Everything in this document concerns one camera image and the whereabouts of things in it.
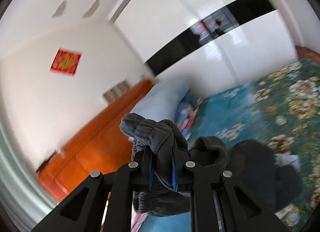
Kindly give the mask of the red paper wall decoration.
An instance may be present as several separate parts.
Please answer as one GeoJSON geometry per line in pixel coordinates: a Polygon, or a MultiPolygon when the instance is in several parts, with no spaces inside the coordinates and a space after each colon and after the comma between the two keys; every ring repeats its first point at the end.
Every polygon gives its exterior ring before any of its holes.
{"type": "Polygon", "coordinates": [[[81,58],[81,53],[65,49],[58,49],[50,67],[50,71],[61,74],[75,75],[81,58]]]}

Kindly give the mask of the white glossy wardrobe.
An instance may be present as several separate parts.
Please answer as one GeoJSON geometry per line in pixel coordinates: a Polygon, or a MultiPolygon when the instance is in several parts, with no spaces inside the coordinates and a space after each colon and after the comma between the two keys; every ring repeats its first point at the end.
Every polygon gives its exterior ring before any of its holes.
{"type": "Polygon", "coordinates": [[[269,0],[121,0],[110,22],[157,79],[185,77],[203,96],[298,58],[269,0]]]}

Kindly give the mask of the dark grey sweatpants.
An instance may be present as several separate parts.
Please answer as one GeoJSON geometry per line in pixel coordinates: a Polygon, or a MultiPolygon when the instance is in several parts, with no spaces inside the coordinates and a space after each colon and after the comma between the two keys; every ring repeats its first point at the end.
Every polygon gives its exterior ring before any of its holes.
{"type": "Polygon", "coordinates": [[[190,211],[189,192],[176,192],[172,186],[173,149],[186,151],[189,161],[204,169],[214,183],[223,172],[230,171],[272,212],[280,211],[302,193],[302,182],[295,169],[291,165],[276,166],[272,149],[255,140],[227,148],[215,136],[201,136],[189,147],[172,121],[157,122],[135,113],[122,118],[120,130],[133,140],[133,157],[146,146],[152,150],[151,189],[133,193],[133,208],[139,214],[166,217],[190,211]]]}

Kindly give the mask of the wall switch panel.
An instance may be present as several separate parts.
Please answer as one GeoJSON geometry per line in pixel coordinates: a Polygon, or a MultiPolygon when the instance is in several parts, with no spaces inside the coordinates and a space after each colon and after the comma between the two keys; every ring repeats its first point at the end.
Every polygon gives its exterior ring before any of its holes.
{"type": "Polygon", "coordinates": [[[110,88],[108,91],[103,93],[103,98],[106,100],[108,104],[116,101],[120,98],[124,93],[126,93],[130,89],[130,85],[127,80],[123,80],[116,84],[114,87],[110,88]]]}

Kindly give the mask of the teal floral bedspread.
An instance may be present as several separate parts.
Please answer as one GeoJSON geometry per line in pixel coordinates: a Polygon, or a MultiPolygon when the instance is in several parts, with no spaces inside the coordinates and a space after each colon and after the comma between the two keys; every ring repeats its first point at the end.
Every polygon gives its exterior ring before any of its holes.
{"type": "Polygon", "coordinates": [[[302,194],[287,208],[290,231],[306,224],[319,202],[319,64],[308,58],[204,99],[189,143],[216,135],[232,146],[255,139],[299,157],[302,194]]]}

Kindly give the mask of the orange wooden headboard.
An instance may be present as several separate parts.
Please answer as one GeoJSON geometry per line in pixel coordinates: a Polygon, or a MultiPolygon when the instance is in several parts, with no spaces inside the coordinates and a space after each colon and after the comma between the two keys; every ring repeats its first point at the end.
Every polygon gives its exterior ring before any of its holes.
{"type": "Polygon", "coordinates": [[[131,160],[132,144],[119,128],[121,119],[151,90],[151,80],[142,80],[108,105],[60,152],[40,168],[37,177],[44,189],[62,201],[94,171],[111,173],[131,160]]]}

